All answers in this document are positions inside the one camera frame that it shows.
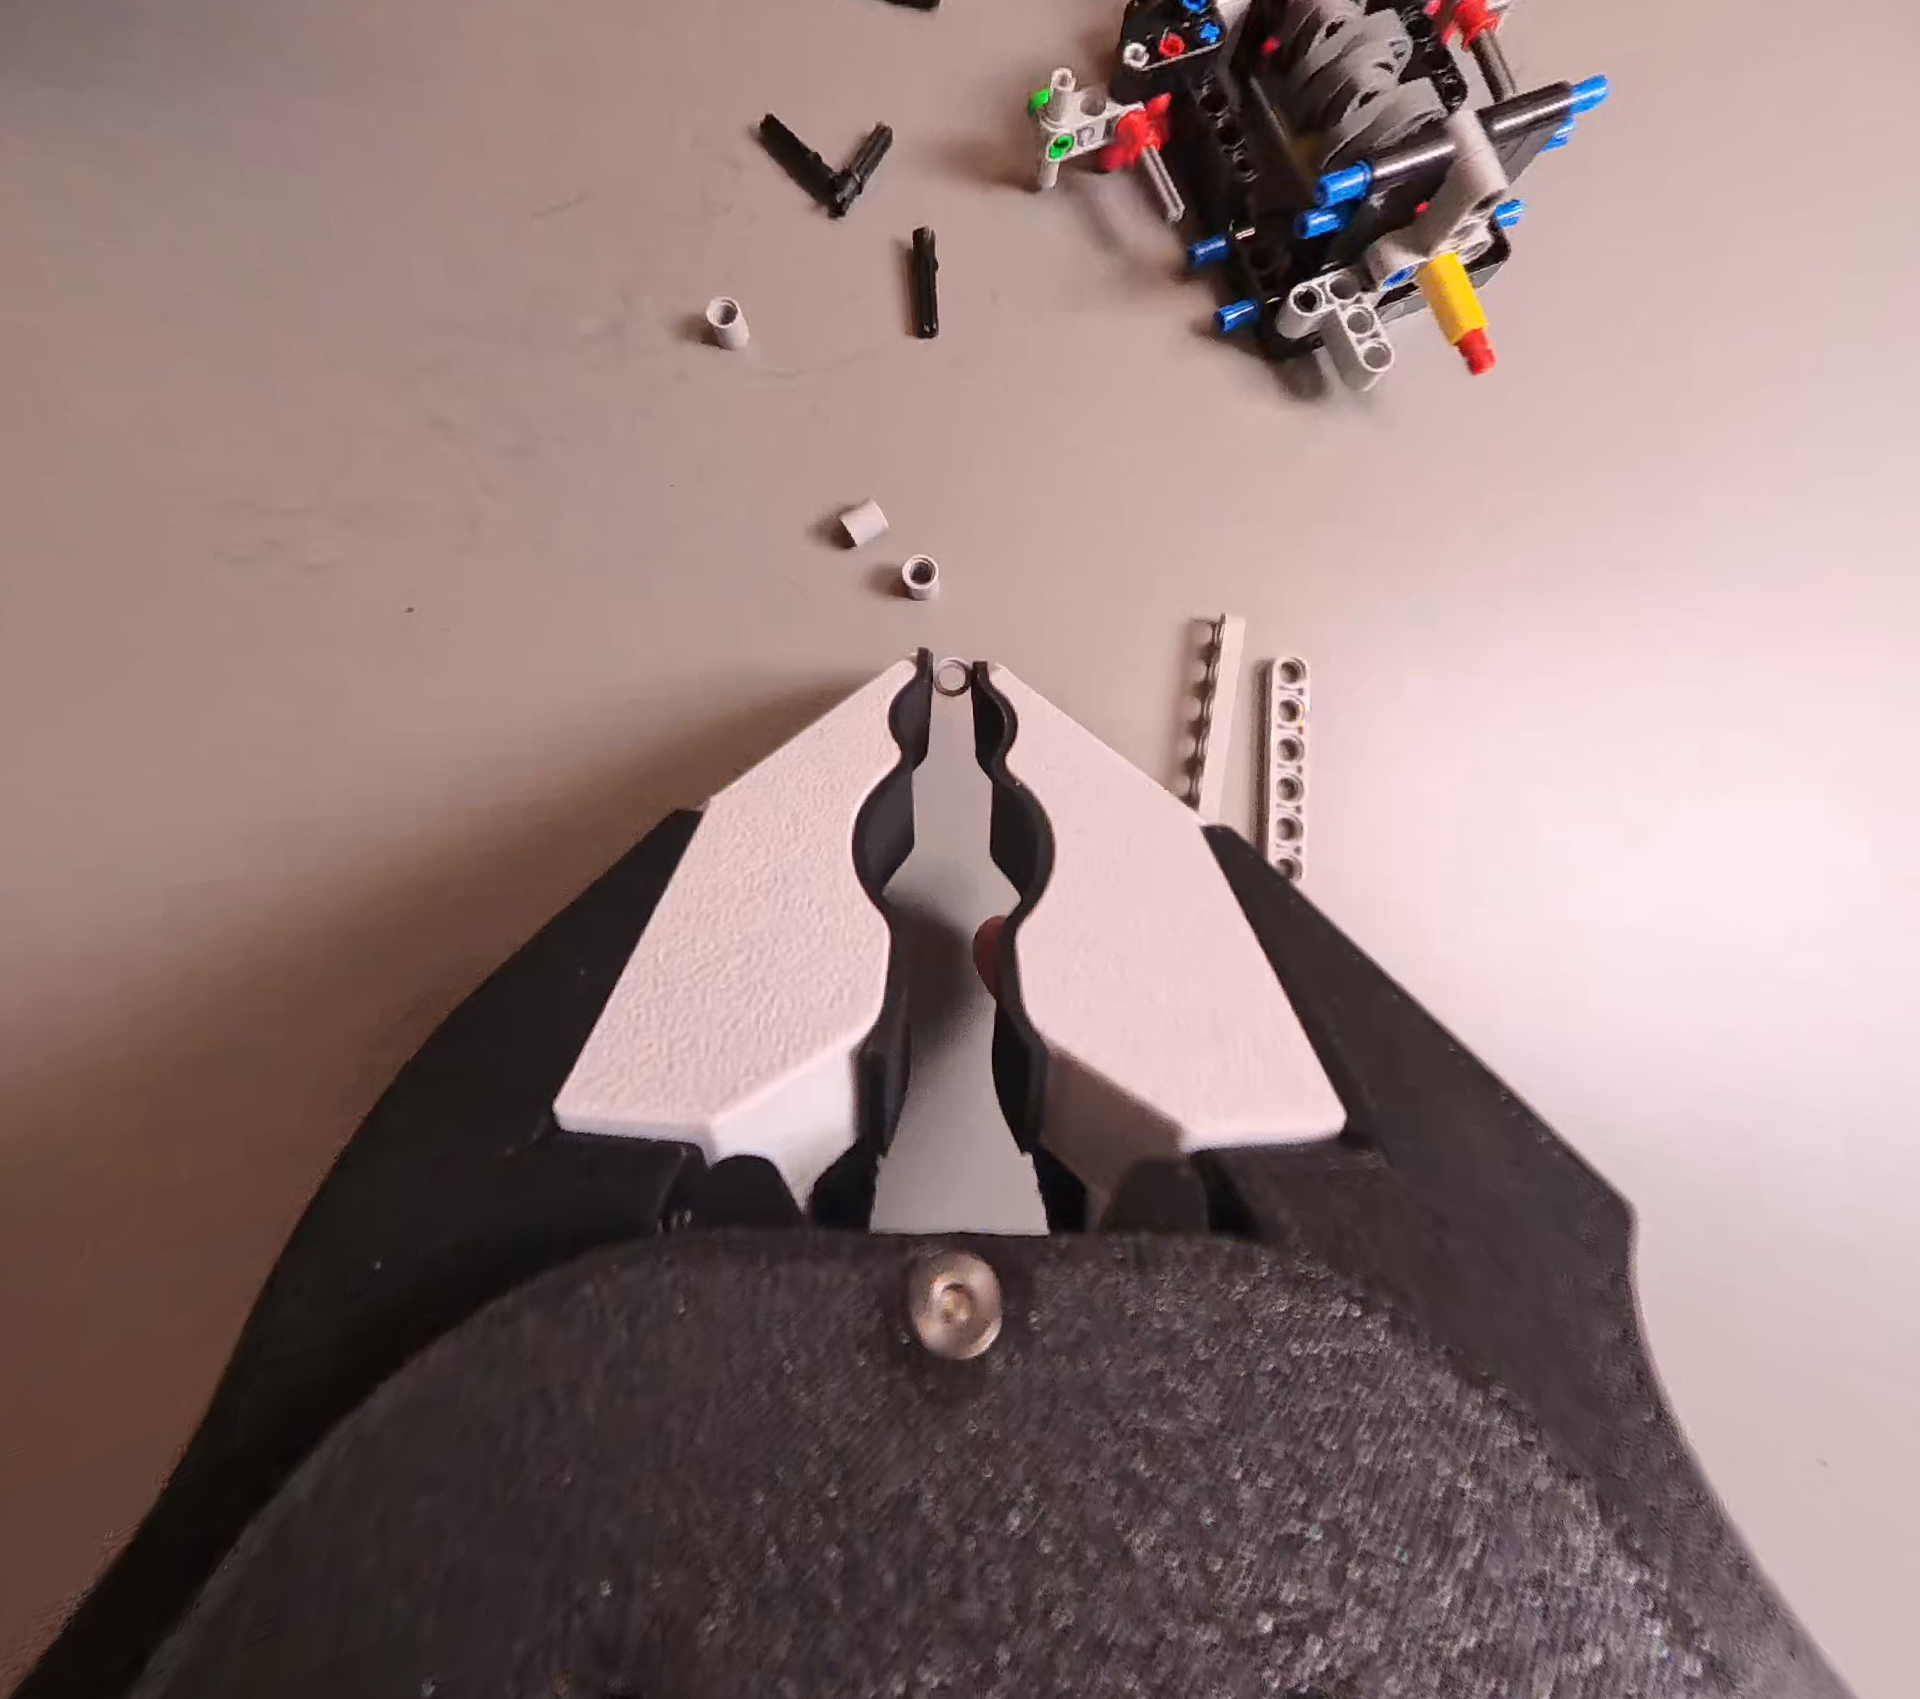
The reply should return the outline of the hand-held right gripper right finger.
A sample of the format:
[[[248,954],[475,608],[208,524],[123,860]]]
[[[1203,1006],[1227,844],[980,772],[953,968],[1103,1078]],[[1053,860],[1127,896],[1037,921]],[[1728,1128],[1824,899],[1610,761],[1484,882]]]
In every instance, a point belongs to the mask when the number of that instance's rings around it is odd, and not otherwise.
[[[1029,688],[972,671],[1003,933],[994,1082],[1049,1233],[1088,1233],[1143,1165],[1345,1135],[1216,848],[1239,836]]]

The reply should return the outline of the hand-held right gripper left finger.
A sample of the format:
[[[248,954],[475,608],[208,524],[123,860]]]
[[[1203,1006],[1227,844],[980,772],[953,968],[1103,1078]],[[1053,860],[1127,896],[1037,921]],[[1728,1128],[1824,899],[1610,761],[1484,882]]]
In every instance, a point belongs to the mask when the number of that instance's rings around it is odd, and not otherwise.
[[[911,1084],[889,886],[916,848],[933,660],[898,660],[720,788],[563,1082],[567,1135],[765,1158],[870,1227]]]

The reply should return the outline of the grey lego beam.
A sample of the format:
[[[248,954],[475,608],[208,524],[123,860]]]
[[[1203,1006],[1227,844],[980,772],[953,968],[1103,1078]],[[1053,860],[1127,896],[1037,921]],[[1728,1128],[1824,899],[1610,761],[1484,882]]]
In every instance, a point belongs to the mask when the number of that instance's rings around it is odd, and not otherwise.
[[[1288,882],[1304,882],[1310,839],[1310,665],[1272,657],[1264,674],[1259,848]]]
[[[1243,617],[1231,612],[1189,624],[1179,796],[1203,826],[1221,821],[1227,800],[1243,633]]]

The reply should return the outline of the partly built lego model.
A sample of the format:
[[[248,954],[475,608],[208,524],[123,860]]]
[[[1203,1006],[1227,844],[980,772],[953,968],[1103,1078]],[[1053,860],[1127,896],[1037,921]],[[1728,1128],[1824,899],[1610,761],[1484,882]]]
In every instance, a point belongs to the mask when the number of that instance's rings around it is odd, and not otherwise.
[[[1141,172],[1216,274],[1213,329],[1350,389],[1425,314],[1470,375],[1496,370],[1478,286],[1511,255],[1515,181],[1610,81],[1524,88],[1501,48],[1528,0],[1130,0],[1103,82],[1027,95],[1037,183]]]

